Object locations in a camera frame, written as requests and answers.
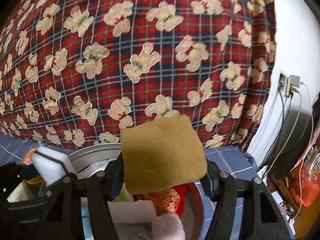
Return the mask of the orange plastic bag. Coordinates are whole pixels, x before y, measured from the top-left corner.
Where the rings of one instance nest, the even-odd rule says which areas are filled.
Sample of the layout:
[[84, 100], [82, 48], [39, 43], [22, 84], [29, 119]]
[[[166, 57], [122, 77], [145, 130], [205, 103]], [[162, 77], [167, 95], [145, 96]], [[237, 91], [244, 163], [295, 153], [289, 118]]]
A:
[[319, 194], [319, 168], [303, 167], [299, 172], [300, 167], [297, 167], [293, 178], [290, 181], [289, 192], [297, 205], [300, 205], [302, 200], [302, 207], [309, 207]]

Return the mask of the wall power socket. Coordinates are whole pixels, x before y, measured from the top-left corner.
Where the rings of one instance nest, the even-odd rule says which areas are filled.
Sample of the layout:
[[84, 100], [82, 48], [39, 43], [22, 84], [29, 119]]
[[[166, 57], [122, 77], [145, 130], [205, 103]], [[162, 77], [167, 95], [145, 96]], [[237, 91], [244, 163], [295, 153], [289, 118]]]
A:
[[291, 76], [287, 76], [283, 73], [280, 73], [279, 82], [278, 82], [278, 90], [281, 95], [285, 98], [290, 96], [291, 89]]

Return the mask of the white wall charger plug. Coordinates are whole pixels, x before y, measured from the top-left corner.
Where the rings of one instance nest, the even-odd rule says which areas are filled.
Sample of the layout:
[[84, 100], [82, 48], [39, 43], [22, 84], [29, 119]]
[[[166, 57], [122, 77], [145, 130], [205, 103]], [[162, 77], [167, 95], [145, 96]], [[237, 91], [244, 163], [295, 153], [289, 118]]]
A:
[[299, 88], [301, 85], [300, 76], [290, 75], [290, 85]]

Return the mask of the white towel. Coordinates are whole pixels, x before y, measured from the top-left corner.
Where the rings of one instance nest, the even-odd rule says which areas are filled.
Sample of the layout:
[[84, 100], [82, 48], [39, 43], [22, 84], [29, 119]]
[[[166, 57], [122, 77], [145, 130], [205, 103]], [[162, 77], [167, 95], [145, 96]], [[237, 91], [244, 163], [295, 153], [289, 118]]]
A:
[[153, 202], [150, 200], [108, 202], [108, 208], [116, 224], [151, 223], [156, 218]]

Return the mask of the light blue cloth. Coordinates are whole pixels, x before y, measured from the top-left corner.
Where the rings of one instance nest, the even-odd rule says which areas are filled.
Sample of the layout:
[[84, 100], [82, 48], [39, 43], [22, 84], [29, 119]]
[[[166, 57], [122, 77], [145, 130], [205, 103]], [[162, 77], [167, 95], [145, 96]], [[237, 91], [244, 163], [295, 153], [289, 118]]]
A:
[[87, 198], [81, 198], [81, 214], [83, 218], [89, 218]]

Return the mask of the red plaid bear blanket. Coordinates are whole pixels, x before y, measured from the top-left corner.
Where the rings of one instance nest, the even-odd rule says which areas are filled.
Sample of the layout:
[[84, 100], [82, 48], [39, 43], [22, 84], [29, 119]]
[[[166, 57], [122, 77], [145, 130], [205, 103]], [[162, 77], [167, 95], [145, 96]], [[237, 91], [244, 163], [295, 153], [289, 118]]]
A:
[[1, 133], [83, 148], [186, 115], [245, 151], [275, 33], [274, 0], [1, 0]]

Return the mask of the yellow sponge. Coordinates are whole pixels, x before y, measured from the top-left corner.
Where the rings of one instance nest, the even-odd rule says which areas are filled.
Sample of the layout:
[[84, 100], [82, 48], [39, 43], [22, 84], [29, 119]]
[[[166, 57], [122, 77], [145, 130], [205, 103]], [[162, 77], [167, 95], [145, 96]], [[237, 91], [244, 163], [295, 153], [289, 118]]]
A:
[[207, 173], [204, 148], [186, 115], [163, 117], [120, 133], [124, 181], [130, 194], [191, 183]]

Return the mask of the red gold satin pouch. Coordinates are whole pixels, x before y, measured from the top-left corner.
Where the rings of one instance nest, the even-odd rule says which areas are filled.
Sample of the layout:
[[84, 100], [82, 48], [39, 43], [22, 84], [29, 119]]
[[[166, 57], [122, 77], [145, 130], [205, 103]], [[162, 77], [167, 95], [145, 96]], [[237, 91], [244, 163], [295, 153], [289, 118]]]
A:
[[179, 218], [183, 215], [184, 206], [187, 199], [187, 193], [195, 193], [196, 186], [194, 183], [187, 183], [173, 186], [170, 189], [146, 193], [135, 194], [133, 196], [135, 201], [150, 200], [153, 203], [156, 216], [162, 216], [166, 213], [173, 213]]

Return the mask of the green tissue pack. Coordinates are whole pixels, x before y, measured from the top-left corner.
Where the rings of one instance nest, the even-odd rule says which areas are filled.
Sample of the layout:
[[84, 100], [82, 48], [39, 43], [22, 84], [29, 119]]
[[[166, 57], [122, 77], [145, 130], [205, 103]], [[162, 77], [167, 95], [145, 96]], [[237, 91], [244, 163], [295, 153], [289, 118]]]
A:
[[130, 194], [127, 192], [125, 184], [122, 185], [120, 193], [114, 199], [115, 203], [118, 202], [128, 202]]

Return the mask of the blue plaid table cloth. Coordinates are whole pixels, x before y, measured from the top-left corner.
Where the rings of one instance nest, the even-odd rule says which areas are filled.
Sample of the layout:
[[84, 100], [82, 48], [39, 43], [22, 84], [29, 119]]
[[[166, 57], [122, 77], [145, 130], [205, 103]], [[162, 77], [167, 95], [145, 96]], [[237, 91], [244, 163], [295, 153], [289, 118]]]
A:
[[[22, 157], [31, 149], [39, 146], [39, 143], [30, 140], [17, 139], [8, 135], [1, 135], [1, 165], [15, 161], [19, 163]], [[79, 154], [74, 154], [75, 150], [67, 150], [60, 147], [51, 147], [51, 149], [62, 152], [69, 156], [73, 167], [76, 172], [80, 172], [85, 168], [87, 163], [94, 163], [99, 160], [103, 160], [102, 154], [98, 154], [95, 157], [92, 153], [84, 151], [84, 157], [80, 157]], [[240, 152], [235, 146], [207, 148], [204, 150], [208, 160], [217, 164], [221, 171], [226, 171], [234, 178], [243, 180], [252, 180], [257, 175], [255, 168], [247, 160], [246, 156]], [[209, 229], [213, 214], [215, 212], [215, 203], [209, 201], [209, 198], [205, 196], [202, 186], [199, 182], [195, 183], [197, 192], [201, 196], [200, 204], [192, 204], [193, 211], [203, 217], [202, 232], [199, 239], [204, 239]], [[243, 199], [238, 198], [236, 201], [236, 210], [233, 222], [233, 228], [231, 233], [231, 239], [238, 239], [240, 234], [240, 227], [242, 221], [242, 207]]]

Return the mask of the pink patterned hanging cloth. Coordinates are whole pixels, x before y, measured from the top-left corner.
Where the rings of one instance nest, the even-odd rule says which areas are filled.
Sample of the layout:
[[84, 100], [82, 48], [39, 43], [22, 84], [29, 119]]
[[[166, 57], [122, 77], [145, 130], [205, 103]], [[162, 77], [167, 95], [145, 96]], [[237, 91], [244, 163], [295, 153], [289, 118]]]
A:
[[298, 159], [298, 161], [295, 163], [291, 171], [293, 171], [297, 166], [299, 166], [302, 160], [307, 162], [312, 162], [318, 157], [318, 155], [319, 155], [319, 145], [314, 144], [308, 149], [308, 152], [303, 153], [303, 155]]

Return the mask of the pink fluffy puff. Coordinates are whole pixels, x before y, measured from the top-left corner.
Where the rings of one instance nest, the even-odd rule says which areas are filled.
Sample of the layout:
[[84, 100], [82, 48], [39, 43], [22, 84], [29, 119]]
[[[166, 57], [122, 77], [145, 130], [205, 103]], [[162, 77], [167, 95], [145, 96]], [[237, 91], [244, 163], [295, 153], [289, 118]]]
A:
[[185, 240], [183, 224], [175, 213], [166, 213], [152, 221], [152, 236], [154, 240]]

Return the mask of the gold lid round tin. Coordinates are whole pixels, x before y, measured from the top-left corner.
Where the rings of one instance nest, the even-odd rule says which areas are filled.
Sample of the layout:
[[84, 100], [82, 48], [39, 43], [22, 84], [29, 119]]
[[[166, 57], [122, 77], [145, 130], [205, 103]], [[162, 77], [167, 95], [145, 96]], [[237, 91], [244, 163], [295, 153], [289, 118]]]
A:
[[21, 160], [21, 165], [23, 166], [22, 177], [30, 185], [36, 185], [43, 182], [43, 178], [40, 176], [39, 172], [37, 172], [30, 158], [36, 150], [37, 148], [32, 148]]

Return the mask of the white black melamine sponge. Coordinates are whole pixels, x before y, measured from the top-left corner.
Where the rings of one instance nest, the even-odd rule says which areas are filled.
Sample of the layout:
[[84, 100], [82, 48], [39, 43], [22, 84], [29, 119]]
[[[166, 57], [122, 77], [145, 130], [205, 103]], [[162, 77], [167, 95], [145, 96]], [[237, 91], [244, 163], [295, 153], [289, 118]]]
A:
[[30, 159], [40, 176], [46, 182], [47, 187], [53, 185], [69, 173], [76, 174], [66, 154], [44, 146], [39, 146], [31, 154]]

